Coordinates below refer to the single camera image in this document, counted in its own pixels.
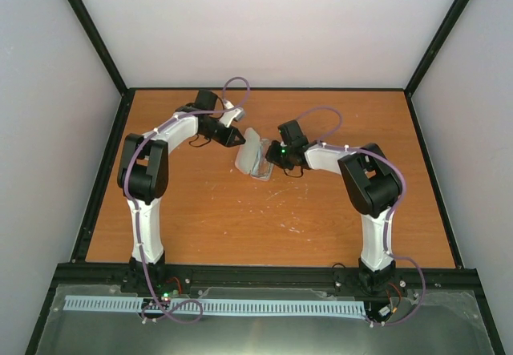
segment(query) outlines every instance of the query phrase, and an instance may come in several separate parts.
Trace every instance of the white wall panel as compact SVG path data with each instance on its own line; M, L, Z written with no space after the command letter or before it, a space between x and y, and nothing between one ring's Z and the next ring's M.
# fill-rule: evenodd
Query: white wall panel
M414 95L464 264L513 353L513 0L471 0Z
M66 0L0 0L0 353L68 261L119 94Z
M83 1L131 87L405 87L453 2Z

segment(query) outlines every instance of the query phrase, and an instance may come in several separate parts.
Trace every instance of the purple cable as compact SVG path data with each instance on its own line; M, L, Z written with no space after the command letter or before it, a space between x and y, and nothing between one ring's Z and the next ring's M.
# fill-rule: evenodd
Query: purple cable
M157 135L157 132L161 132L165 127L168 127L169 125L173 124L177 119L183 119L185 117L193 116L193 115L203 115L203 114L210 115L210 114L215 114L215 113L226 113L226 112L233 111L239 107L242 107L242 105L244 105L244 103L249 99L249 93L251 91L251 87L249 86L249 81L246 80L244 77L237 76L237 77L232 77L231 79L229 79L223 87L221 98L224 99L224 96L226 94L226 88L234 80L242 80L246 84L246 94L244 95L244 98L242 99L242 101L240 101L240 103L238 103L236 106L234 106L233 108L230 108L230 109L223 109L223 110L218 110L218 111L194 111L194 112L184 113L184 114L176 116L176 117L175 116L171 117L168 121L166 121L165 123L163 123L162 125L157 127L156 128L157 131L153 131L150 135L148 135L141 142L141 144L137 147L137 149L135 149L134 155L131 157L130 163L128 164L127 173L125 174L125 180L123 182L123 190L124 190L125 196L127 197L127 199L129 199L134 204L135 235L137 238L137 244L139 245L139 254L141 255L141 263L143 265L144 277L146 278L147 287L150 291L151 297L153 298L153 301L156 303L156 305L159 307L160 311L162 312L162 314L163 314L162 317L164 317L164 316L168 317L172 321L175 321L177 323L181 323L184 325L190 325L192 323L196 323L199 319L201 319L201 317L203 316L203 305L201 305L201 303L199 301L191 299L191 300L187 300L187 301L182 301L181 303L179 303L175 307L173 307L171 310L167 311L166 308L160 303L159 298L157 297L155 290L153 289L153 285L151 284L150 274L147 270L146 256L144 255L143 242L141 239L141 231L140 231L140 226L139 226L139 205L137 204L134 197L131 195L130 191L128 190L128 182L130 179L131 171L132 171L132 169L135 165L135 162L137 160L137 156L139 156L140 152L143 150L144 146L150 141L150 139ZM185 305L187 303L194 303L194 304L198 305L200 307L200 314L192 321L182 321L180 319L176 319L172 315L172 313L175 312L177 309L179 309L182 305Z
M389 160L385 159L384 157L382 157L374 152L367 151L366 149L362 149L362 148L349 147L349 148L347 148L347 151L362 153L364 155L368 155L368 156L374 157L375 159L378 159L379 161L385 163L390 168L392 168L394 170L395 174L398 176L399 180L401 181L401 185L402 185L401 196L399 197L398 201L396 201L394 203L394 205L389 209L389 211L386 213L386 216L385 216L385 225L383 228L383 247L385 248L386 254L388 256L390 256L392 259L407 260L415 266L415 268L418 271L418 274L420 275L420 281L422 283L422 295L420 296L420 299L418 300L418 304L415 306L413 311L411 311L411 313L409 313L405 317L399 319L398 321L394 321L392 323L385 324L385 326L399 325L399 324L407 321L408 319L410 319L418 311L419 307L422 305L422 302L424 301L424 295L426 293L426 279L424 278L424 274L422 273L420 266L417 264L417 262L415 260L413 260L409 256L395 256L390 251L390 249L388 247L388 242L386 239L386 235L388 233L388 228L389 228L390 217L392 217L392 215L395 213L395 210L398 208L399 204L402 203L402 201L404 200L404 197L406 195L406 181L405 181L404 176L402 175L401 171L399 171L399 168L397 168L395 165L393 165Z
M315 112L315 111L321 111L321 110L325 110L325 111L332 111L334 113L337 114L338 116L338 124L337 126L332 129L331 131L329 132L326 132L324 135L320 136L317 141L319 140L324 140L326 137L328 136L331 136L333 133L335 133L336 131L338 131L338 129L342 126L342 113L340 113L339 110L333 108L333 107L328 107L326 105L321 105L319 107L314 107L312 109L308 109L307 111L304 111L303 113L301 113L298 117L296 117L296 121L298 121L299 119L305 117L306 115L309 115L310 113L312 112Z

